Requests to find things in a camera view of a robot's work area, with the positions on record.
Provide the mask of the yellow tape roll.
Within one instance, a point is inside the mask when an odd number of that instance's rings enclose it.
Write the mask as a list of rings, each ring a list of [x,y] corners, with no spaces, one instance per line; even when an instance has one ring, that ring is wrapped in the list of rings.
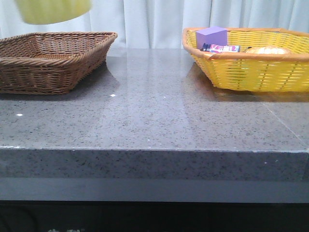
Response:
[[[16,0],[25,23],[45,25],[68,21],[87,13],[90,0]]]

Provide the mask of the pink labelled small bottle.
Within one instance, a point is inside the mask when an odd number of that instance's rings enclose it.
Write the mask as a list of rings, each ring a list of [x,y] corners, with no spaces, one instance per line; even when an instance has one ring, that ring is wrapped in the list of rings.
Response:
[[[210,52],[210,53],[223,53],[223,52],[237,53],[240,51],[240,46],[239,45],[217,45],[217,44],[204,43],[200,51]]]

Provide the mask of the white curtain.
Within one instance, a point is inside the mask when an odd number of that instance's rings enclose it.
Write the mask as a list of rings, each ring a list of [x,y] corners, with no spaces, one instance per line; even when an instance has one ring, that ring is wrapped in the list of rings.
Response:
[[[181,48],[189,27],[309,30],[306,0],[95,0],[90,12],[61,23],[30,25],[12,0],[0,3],[2,38],[38,31],[113,31],[114,47]]]

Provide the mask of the yellow wicker basket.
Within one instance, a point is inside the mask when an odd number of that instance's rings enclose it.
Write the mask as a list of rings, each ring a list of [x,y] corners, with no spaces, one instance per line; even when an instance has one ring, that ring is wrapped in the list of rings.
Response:
[[[198,28],[183,30],[183,47],[215,87],[253,92],[307,92],[309,90],[309,35],[280,28],[228,28],[228,45],[238,53],[209,53],[197,48]],[[273,45],[292,54],[248,54],[248,47]]]

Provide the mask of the purple cube block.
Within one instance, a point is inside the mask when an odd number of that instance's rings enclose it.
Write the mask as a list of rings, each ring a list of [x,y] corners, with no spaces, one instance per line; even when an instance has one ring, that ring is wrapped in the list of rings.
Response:
[[[209,27],[196,31],[197,48],[201,49],[203,44],[227,45],[227,29],[221,27]]]

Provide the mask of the brown wicker basket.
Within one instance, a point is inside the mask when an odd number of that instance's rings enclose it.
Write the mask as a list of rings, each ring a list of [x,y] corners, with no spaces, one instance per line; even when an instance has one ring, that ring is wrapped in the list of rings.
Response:
[[[0,41],[0,91],[61,95],[105,60],[115,32],[34,32]]]

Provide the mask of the pale yellow round fruit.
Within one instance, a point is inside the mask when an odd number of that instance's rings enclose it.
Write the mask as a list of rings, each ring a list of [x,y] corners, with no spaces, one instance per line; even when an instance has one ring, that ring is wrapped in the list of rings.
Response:
[[[281,48],[269,45],[264,47],[249,47],[248,49],[245,50],[245,53],[285,55],[285,54],[292,54],[293,52],[288,48]]]

